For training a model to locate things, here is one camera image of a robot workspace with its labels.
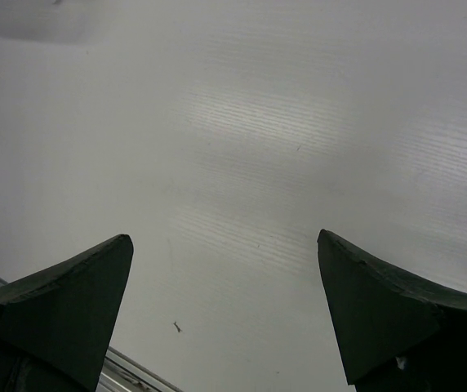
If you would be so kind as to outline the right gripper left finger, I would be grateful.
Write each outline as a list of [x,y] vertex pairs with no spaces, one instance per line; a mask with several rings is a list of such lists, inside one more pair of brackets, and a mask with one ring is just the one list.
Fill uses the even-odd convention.
[[131,269],[120,234],[0,287],[0,391],[94,391]]

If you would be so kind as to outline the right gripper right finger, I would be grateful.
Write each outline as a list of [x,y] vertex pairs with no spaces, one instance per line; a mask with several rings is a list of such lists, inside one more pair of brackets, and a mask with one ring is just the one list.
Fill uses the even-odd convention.
[[467,293],[321,230],[318,263],[349,385],[467,391]]

